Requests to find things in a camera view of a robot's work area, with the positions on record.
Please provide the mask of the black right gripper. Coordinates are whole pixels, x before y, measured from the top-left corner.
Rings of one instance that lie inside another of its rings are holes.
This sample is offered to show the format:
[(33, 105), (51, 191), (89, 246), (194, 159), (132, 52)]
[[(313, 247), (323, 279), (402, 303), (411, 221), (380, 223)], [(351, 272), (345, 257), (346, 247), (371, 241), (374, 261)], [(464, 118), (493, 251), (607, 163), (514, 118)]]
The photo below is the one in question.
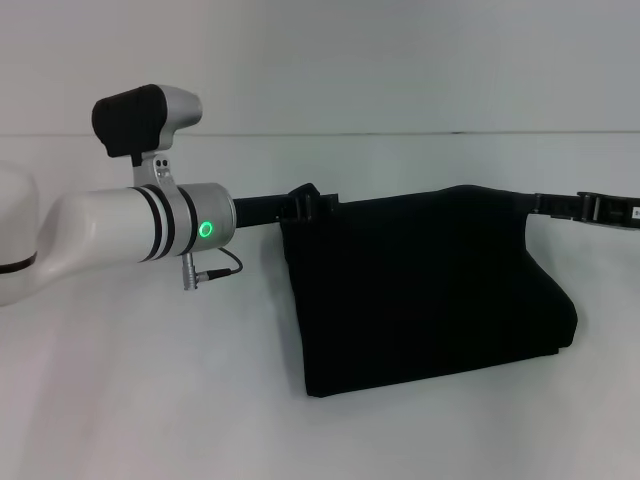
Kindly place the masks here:
[(532, 214), (609, 228), (639, 228), (639, 198), (594, 192), (572, 196), (536, 193), (534, 197)]

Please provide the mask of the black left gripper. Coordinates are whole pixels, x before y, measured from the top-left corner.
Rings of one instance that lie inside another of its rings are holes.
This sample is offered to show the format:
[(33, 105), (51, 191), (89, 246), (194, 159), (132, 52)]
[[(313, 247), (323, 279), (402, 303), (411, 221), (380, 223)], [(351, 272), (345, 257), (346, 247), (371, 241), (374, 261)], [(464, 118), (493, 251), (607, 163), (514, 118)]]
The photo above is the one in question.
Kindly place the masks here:
[(337, 194), (321, 194), (307, 183), (287, 195), (270, 195), (233, 200), (236, 227), (248, 228), (275, 223), (312, 223), (331, 214), (338, 206)]

